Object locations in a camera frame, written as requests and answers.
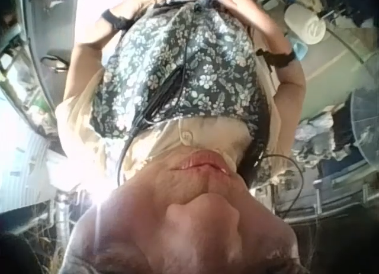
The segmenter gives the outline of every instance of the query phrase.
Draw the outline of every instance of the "shirt button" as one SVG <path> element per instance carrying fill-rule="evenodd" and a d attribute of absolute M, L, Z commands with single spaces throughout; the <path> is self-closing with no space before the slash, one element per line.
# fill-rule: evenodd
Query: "shirt button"
<path fill-rule="evenodd" d="M 191 132 L 189 131 L 182 132 L 182 142 L 184 145 L 192 144 L 192 139 L 193 139 L 193 136 Z"/>

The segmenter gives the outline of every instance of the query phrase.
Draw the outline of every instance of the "floral fabric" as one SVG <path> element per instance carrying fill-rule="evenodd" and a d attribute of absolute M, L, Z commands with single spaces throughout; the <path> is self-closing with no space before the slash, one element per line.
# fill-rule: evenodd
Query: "floral fabric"
<path fill-rule="evenodd" d="M 233 117 L 254 137 L 260 103 L 252 40 L 244 26 L 205 2 L 153 9 L 126 32 L 105 67 L 91 125 L 102 137 L 125 139 L 155 93 L 174 83 L 153 123 L 184 117 Z"/>

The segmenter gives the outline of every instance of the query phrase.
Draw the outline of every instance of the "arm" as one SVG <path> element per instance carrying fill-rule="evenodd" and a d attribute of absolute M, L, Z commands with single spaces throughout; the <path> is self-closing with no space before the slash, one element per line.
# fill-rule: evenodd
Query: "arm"
<path fill-rule="evenodd" d="M 110 11 L 116 17 L 130 20 L 150 2 L 151 0 L 126 0 Z M 102 49 L 116 34 L 117 31 L 103 18 L 87 29 L 83 40 L 73 47 L 63 99 L 80 95 L 84 91 L 92 77 L 102 68 Z"/>
<path fill-rule="evenodd" d="M 254 26 L 265 36 L 269 50 L 274 54 L 289 54 L 291 43 L 281 32 L 276 23 L 254 4 L 249 8 L 251 17 L 257 22 Z M 284 68 L 275 68 L 280 81 L 274 102 L 281 118 L 281 129 L 278 138 L 279 151 L 289 156 L 294 142 L 295 131 L 301 117 L 306 94 L 306 79 L 303 68 L 298 60 L 293 60 Z"/>
<path fill-rule="evenodd" d="M 289 54 L 291 43 L 281 32 L 276 23 L 253 2 L 253 0 L 219 0 L 241 22 L 255 27 L 265 37 L 271 53 Z M 288 156 L 293 145 L 295 131 L 300 120 L 306 93 L 306 80 L 298 60 L 287 67 L 275 68 L 280 85 L 274 96 L 275 104 L 281 117 L 281 129 L 278 139 L 279 152 Z"/>

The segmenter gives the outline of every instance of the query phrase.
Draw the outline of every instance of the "nose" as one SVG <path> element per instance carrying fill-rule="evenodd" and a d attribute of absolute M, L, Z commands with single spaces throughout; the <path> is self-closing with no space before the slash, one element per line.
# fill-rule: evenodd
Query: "nose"
<path fill-rule="evenodd" d="M 240 247 L 239 212 L 220 195 L 202 194 L 185 205 L 172 204 L 166 219 L 182 246 L 223 249 L 229 255 Z"/>

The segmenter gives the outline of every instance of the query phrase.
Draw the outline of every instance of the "lips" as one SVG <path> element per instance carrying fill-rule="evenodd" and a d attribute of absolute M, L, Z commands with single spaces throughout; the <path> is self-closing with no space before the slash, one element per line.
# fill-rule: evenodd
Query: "lips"
<path fill-rule="evenodd" d="M 174 170 L 188 170 L 201 166 L 211 166 L 226 175 L 232 173 L 222 155 L 210 150 L 200 150 L 191 154 L 178 164 Z"/>

